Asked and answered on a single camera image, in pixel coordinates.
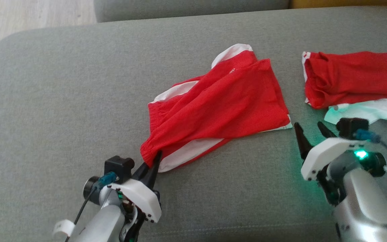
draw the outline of gray upholstery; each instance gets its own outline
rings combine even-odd
[[[94,0],[98,22],[287,9],[289,0]]]
[[[206,73],[235,43],[271,59],[292,121],[316,144],[325,111],[304,103],[301,53],[387,52],[387,7],[124,21],[2,40],[0,241],[53,241],[54,223],[75,218],[83,184],[102,175],[104,160],[141,163],[147,103]],[[387,121],[372,130],[387,141]],[[336,242],[332,208],[300,168],[292,129],[233,140],[158,175],[163,216],[144,225],[140,240]],[[378,182],[387,196],[387,175]],[[88,204],[79,224],[98,209]]]

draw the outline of folded red garment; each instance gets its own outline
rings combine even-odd
[[[151,134],[141,155],[151,166],[162,150],[160,172],[188,164],[232,138],[292,127],[270,60],[258,61],[243,44],[218,55],[206,75],[175,84],[148,107]]]
[[[387,53],[306,52],[305,95],[315,109],[387,98]]]

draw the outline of white stripe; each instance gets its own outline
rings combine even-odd
[[[302,53],[302,59],[301,59],[301,62],[302,62],[302,69],[303,69],[303,71],[304,71],[304,83],[307,82],[307,72],[305,71],[305,61],[306,61],[308,58],[310,58],[310,55],[311,55],[310,52],[305,52],[305,51],[304,51],[304,52]],[[305,103],[310,104],[309,101],[308,101],[308,98],[305,98]]]
[[[273,130],[283,130],[292,128],[291,117],[288,115],[289,124],[279,127],[277,129],[265,130],[263,132],[273,131]],[[203,139],[194,139],[189,143],[182,146],[180,149],[174,151],[167,157],[163,158],[159,166],[158,172],[166,172],[172,170],[190,160],[206,152],[211,147],[218,144],[223,139],[216,138],[203,138]]]
[[[215,60],[212,62],[212,69],[215,67],[219,62],[229,60],[230,58],[240,54],[241,52],[248,50],[253,51],[252,47],[248,44],[243,43],[236,43],[235,45],[229,47],[228,49],[224,50],[222,53],[218,54],[218,56],[215,58]]]
[[[197,84],[197,83],[198,83],[198,81],[189,81],[189,82],[185,82],[185,83],[182,83],[180,85],[171,87],[170,89],[166,90],[165,92],[159,94],[155,98],[155,100],[153,100],[153,102],[151,102],[151,103],[163,102],[163,101],[167,101],[170,98],[173,98],[177,95],[183,95],[186,92],[189,92],[189,90],[192,89],[192,87],[194,87],[195,84]]]

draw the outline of green led light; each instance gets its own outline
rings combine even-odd
[[[123,193],[121,191],[117,192],[117,196],[119,197],[120,200],[123,200]]]
[[[358,150],[358,151],[355,151],[355,155],[359,157],[359,159],[361,160],[366,158],[368,156],[368,153],[365,150]]]

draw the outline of robotic arm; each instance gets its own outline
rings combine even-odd
[[[301,174],[316,180],[324,190],[336,220],[336,230],[345,242],[387,242],[387,199],[374,177],[387,171],[381,153],[367,152],[367,140],[380,143],[380,137],[368,132],[369,123],[359,118],[342,118],[339,137],[323,123],[318,127],[327,139],[312,146],[299,123],[295,132],[301,158]]]
[[[101,210],[74,235],[74,242],[136,242],[144,222],[157,223],[161,217],[160,194],[154,190],[162,153],[158,152],[153,167],[143,163],[131,175],[134,161],[114,156],[104,164],[104,176],[91,177],[83,188],[85,203],[75,222],[67,219],[57,222],[53,234],[73,235],[84,205],[91,201]]]

